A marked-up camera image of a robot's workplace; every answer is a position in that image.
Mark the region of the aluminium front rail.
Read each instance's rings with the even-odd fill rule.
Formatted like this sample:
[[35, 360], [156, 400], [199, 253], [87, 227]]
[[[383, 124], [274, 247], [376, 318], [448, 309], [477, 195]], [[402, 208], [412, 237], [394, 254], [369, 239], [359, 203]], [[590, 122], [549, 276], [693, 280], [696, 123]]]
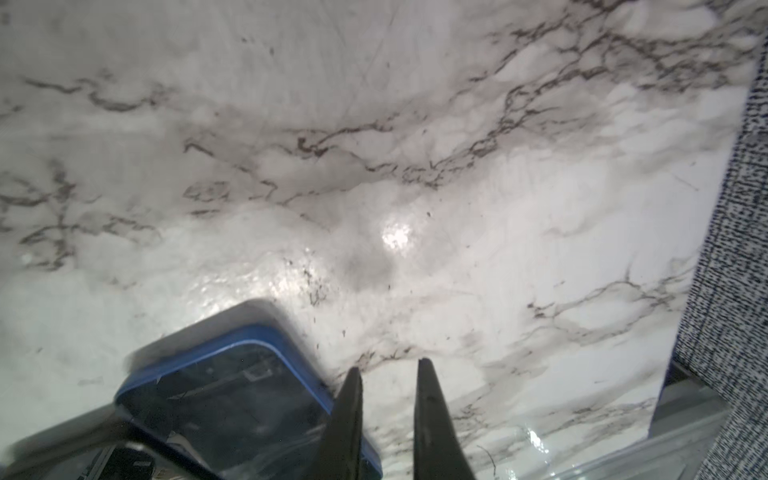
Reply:
[[670, 363], [648, 438], [557, 474], [557, 479], [693, 479], [731, 408], [680, 363]]

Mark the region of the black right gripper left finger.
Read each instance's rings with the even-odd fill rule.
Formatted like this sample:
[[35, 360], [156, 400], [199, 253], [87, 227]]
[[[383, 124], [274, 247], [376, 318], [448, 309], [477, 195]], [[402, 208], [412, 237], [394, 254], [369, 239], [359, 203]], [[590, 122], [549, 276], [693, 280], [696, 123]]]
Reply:
[[312, 479], [359, 479], [363, 426], [363, 387], [352, 367], [334, 403], [311, 466]]

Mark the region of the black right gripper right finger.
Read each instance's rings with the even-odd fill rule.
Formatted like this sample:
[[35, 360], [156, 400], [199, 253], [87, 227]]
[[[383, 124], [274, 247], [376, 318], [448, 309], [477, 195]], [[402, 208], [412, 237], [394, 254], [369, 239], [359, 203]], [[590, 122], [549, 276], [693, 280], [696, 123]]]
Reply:
[[413, 478], [474, 479], [456, 437], [433, 362], [418, 362], [414, 409]]

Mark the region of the black phone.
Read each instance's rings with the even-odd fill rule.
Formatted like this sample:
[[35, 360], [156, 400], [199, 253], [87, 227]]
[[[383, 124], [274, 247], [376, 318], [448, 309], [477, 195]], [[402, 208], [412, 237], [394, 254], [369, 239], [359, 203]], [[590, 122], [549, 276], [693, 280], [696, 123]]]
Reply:
[[284, 333], [250, 325], [132, 373], [115, 403], [222, 479], [300, 479], [334, 398]]
[[3, 479], [216, 479], [107, 405], [11, 446]]

